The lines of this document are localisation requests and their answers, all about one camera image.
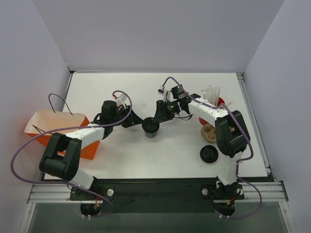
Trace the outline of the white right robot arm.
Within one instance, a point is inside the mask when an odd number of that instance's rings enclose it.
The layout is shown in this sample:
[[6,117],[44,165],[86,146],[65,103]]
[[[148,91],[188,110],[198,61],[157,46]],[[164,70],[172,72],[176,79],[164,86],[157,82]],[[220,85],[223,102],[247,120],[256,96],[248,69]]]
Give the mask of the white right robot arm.
[[228,197],[233,192],[233,186],[237,185],[242,154],[252,147],[241,112],[231,112],[225,104],[214,106],[205,102],[197,94],[190,95],[180,84],[171,90],[162,87],[159,93],[163,99],[156,102],[155,116],[144,120],[144,131],[151,135],[156,134],[160,123],[172,120],[182,111],[211,124],[215,129],[215,150],[222,154],[215,191],[221,198]]

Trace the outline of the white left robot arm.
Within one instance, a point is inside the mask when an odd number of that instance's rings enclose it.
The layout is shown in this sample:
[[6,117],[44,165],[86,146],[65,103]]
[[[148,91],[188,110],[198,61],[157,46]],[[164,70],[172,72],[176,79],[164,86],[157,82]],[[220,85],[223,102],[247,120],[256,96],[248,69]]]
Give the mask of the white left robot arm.
[[39,170],[81,187],[82,195],[92,200],[97,197],[99,188],[95,185],[95,177],[79,168],[81,150],[107,138],[115,126],[128,128],[142,123],[143,120],[130,105],[117,105],[113,100],[106,100],[102,104],[101,112],[86,128],[51,135]]

